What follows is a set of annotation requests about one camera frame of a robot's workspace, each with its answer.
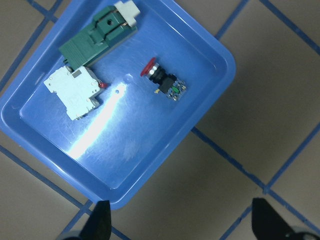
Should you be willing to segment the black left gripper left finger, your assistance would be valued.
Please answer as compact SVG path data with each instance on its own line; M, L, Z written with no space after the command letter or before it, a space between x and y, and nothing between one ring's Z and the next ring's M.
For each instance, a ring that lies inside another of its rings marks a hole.
M111 237L111 207L109 200L97 202L79 233L80 240L109 240Z

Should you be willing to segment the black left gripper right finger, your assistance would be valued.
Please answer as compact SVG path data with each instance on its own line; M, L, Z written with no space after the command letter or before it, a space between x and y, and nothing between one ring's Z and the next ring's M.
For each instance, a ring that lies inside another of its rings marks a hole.
M296 232L264 198L252 200L251 228L257 240L287 240Z

